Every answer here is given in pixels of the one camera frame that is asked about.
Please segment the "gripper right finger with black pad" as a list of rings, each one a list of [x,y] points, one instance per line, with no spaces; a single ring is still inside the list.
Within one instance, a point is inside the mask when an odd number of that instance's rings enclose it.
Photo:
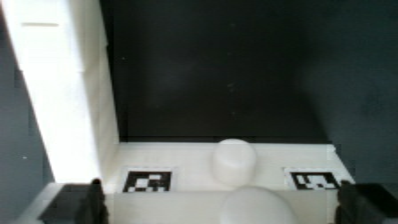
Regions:
[[[398,224],[398,198],[381,184],[342,182],[334,224]]]

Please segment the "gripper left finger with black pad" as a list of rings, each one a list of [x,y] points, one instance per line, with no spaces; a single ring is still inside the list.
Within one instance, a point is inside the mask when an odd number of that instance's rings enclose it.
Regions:
[[[102,180],[66,184],[40,215],[43,224],[109,224]]]

